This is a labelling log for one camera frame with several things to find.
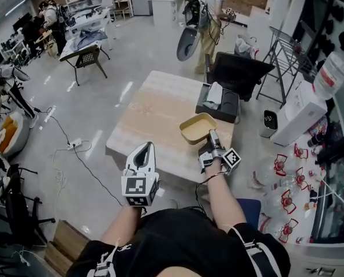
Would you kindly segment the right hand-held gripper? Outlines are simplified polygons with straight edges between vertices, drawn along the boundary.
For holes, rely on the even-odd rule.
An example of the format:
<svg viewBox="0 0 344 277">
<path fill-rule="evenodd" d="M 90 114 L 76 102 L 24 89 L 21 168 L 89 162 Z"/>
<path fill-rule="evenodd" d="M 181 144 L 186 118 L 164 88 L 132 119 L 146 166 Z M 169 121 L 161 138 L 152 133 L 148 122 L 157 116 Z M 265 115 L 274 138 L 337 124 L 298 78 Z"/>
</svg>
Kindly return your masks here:
<svg viewBox="0 0 344 277">
<path fill-rule="evenodd" d="M 201 148 L 198 151 L 198 161 L 200 172 L 204 173 L 205 169 L 212 165 L 215 159 L 221 162 L 221 171 L 229 174 L 236 169 L 241 162 L 241 157 L 233 148 L 225 150 L 216 130 L 210 130 L 207 139 L 207 148 Z"/>
</svg>

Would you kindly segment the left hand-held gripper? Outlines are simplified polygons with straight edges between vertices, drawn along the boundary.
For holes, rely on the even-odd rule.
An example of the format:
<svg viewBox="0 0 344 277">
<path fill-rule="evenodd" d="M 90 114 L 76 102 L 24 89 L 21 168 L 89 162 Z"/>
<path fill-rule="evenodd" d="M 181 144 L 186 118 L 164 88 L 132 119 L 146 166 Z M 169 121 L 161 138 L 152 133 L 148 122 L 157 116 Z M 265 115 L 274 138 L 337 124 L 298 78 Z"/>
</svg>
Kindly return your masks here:
<svg viewBox="0 0 344 277">
<path fill-rule="evenodd" d="M 155 146 L 149 141 L 139 145 L 126 159 L 121 186 L 122 196 L 128 206 L 149 207 L 152 205 L 159 189 L 159 174 L 154 171 Z"/>
</svg>

